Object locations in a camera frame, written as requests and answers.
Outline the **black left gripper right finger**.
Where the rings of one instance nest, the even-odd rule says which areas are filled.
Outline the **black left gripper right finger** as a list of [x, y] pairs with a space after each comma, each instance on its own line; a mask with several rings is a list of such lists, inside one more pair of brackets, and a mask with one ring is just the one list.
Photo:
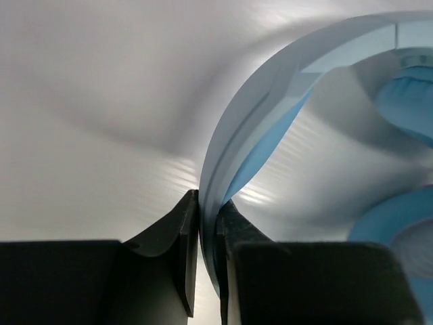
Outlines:
[[421, 324], [402, 267], [385, 246], [275, 242], [232, 202], [218, 214], [224, 324]]

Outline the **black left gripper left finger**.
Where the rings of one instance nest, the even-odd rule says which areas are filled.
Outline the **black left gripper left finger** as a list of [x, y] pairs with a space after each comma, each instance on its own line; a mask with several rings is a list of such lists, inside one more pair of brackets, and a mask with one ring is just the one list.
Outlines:
[[198, 192], [135, 237], [1, 243], [2, 324], [186, 324]]

